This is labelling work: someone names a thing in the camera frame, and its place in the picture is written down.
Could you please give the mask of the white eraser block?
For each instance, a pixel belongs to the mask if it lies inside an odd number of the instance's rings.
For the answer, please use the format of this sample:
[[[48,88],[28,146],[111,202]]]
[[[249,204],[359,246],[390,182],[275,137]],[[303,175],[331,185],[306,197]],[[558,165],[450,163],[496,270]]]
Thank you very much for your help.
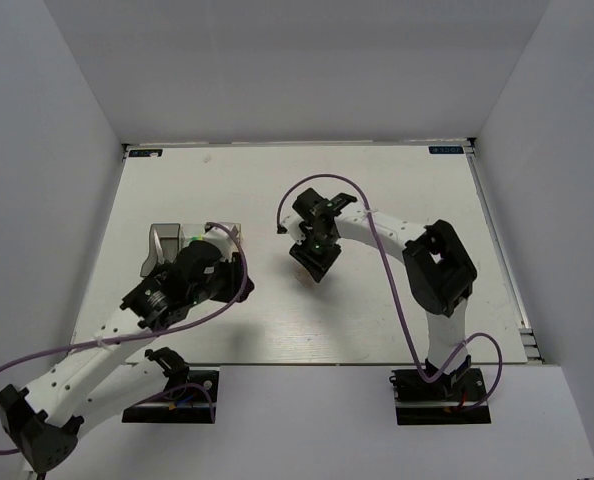
[[[310,274],[305,270],[298,270],[295,272],[295,279],[304,287],[312,288],[314,281]]]

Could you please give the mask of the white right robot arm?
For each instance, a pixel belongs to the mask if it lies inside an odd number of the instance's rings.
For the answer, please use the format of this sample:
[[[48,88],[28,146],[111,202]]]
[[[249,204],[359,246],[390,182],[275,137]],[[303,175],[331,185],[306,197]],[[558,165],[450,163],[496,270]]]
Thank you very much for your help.
[[[340,240],[375,248],[384,260],[401,262],[409,289],[426,312],[428,352],[420,376],[438,397],[449,399],[465,385],[471,366],[466,310],[477,270],[453,226],[438,220],[419,225],[369,210],[356,197],[331,199],[309,188],[277,232],[294,240],[289,254],[320,282],[341,254]]]

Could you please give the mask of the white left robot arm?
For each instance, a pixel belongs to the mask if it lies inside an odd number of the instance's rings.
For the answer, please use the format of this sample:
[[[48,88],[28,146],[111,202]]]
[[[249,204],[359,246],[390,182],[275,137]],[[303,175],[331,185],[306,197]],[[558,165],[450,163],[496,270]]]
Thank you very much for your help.
[[[97,424],[160,392],[182,396],[188,367],[171,349],[147,350],[144,362],[125,360],[157,337],[179,332],[190,310],[206,301],[225,308],[253,290],[237,238],[211,230],[193,238],[171,261],[156,262],[121,300],[95,337],[23,387],[0,391],[0,421],[16,450],[39,477],[73,453]]]

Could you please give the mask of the orange plastic container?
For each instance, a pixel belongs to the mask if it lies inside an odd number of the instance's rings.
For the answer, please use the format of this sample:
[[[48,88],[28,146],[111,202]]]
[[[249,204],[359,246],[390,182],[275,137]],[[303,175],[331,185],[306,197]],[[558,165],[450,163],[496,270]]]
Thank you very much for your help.
[[[204,238],[215,244],[229,248],[236,246],[235,241],[241,240],[240,224],[231,222],[207,222]]]

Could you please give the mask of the clear plastic container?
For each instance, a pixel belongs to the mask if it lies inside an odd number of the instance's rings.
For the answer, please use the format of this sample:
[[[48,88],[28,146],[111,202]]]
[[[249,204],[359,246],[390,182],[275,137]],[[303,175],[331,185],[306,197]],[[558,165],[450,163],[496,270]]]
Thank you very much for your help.
[[[203,240],[206,234],[204,223],[184,223],[180,225],[179,241],[180,247],[185,248],[193,241]]]

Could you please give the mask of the smoky grey plastic container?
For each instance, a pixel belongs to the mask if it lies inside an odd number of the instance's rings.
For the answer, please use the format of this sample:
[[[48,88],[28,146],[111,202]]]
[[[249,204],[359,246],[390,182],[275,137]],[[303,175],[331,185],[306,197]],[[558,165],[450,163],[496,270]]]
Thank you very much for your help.
[[[148,233],[148,254],[140,276],[147,277],[156,266],[173,262],[182,246],[182,227],[178,223],[155,223]]]

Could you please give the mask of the left corner label sticker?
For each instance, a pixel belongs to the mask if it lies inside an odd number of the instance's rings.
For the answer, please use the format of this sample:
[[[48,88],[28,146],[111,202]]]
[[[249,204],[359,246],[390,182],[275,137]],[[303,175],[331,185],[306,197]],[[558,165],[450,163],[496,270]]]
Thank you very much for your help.
[[[163,155],[162,149],[131,149],[129,158],[158,158]]]

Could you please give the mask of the corner label sticker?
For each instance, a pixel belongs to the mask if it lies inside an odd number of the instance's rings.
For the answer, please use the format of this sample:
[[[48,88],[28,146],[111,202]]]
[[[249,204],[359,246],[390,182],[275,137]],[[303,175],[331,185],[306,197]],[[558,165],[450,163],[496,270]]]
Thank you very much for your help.
[[[129,158],[158,158],[163,155],[162,149],[131,149]]]
[[[431,155],[463,155],[464,149],[458,145],[431,145],[428,147]]]

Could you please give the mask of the right corner label sticker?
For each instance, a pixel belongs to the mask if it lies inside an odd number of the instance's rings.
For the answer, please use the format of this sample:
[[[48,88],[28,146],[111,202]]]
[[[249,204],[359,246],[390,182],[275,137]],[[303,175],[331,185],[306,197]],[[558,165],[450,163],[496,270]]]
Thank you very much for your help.
[[[431,155],[463,155],[464,149],[458,145],[431,145],[428,147]]]

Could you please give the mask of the black handled scissors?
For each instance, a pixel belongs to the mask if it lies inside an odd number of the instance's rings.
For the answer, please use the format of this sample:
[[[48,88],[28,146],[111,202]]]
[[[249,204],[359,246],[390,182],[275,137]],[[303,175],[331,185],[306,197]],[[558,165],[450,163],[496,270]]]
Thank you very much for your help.
[[[173,258],[175,247],[173,239],[163,236],[158,230],[155,230],[153,232],[153,243],[157,264],[163,264]]]

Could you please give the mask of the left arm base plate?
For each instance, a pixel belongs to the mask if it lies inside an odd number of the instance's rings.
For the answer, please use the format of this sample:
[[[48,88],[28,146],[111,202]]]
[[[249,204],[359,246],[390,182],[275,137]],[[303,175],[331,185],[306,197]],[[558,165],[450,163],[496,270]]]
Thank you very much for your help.
[[[217,413],[219,367],[191,369],[186,386],[123,411],[124,424],[214,424]]]

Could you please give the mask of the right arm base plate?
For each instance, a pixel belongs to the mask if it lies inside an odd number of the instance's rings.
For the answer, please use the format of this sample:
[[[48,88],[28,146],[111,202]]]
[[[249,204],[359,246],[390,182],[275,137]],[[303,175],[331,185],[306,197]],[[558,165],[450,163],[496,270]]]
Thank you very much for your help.
[[[450,393],[445,393],[441,385],[424,382],[413,369],[393,370],[389,381],[398,426],[491,424],[486,402],[473,407],[487,393],[479,368],[469,369]]]

